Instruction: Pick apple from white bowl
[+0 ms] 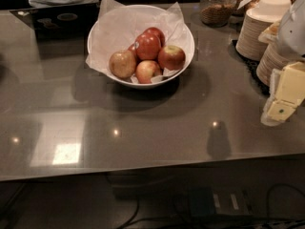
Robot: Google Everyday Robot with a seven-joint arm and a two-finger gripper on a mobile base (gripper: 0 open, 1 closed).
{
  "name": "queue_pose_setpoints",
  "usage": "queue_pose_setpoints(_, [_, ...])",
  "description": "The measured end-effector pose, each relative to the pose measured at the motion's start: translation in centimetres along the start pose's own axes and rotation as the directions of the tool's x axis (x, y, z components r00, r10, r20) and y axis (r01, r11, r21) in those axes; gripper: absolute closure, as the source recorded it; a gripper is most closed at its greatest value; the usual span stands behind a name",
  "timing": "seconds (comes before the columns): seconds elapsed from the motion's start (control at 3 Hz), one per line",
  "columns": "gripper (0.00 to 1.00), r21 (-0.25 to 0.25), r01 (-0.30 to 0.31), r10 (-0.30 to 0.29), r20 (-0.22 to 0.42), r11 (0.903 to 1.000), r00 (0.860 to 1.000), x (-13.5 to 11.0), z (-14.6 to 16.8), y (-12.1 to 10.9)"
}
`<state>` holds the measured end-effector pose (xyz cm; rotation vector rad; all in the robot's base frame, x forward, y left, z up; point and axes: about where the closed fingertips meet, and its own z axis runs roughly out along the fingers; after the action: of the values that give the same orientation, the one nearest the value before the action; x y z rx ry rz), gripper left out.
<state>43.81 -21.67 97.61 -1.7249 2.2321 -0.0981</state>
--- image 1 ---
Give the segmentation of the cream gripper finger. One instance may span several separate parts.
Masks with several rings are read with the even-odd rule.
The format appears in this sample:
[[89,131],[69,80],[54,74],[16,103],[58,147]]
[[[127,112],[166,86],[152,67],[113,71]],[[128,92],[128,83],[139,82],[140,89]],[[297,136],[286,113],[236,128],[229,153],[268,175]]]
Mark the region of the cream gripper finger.
[[278,35],[279,25],[280,25],[279,21],[274,22],[258,36],[258,40],[266,44],[275,42]]
[[297,106],[291,102],[268,98],[260,117],[262,124],[277,126],[285,123],[296,111]]

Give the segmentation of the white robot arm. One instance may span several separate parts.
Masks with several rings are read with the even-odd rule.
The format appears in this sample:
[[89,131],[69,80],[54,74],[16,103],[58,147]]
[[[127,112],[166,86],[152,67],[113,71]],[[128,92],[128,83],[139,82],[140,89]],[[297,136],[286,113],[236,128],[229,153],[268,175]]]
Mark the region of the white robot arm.
[[259,40],[269,43],[256,70],[258,79],[270,88],[261,122],[276,126],[288,120],[305,99],[305,0],[295,0]]

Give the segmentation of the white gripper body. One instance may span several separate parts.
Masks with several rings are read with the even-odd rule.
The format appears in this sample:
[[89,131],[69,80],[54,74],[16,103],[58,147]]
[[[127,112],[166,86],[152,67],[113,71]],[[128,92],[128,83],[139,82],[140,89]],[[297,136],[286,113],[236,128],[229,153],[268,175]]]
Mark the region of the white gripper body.
[[305,99],[305,63],[294,62],[282,70],[274,69],[270,78],[274,103],[298,107]]

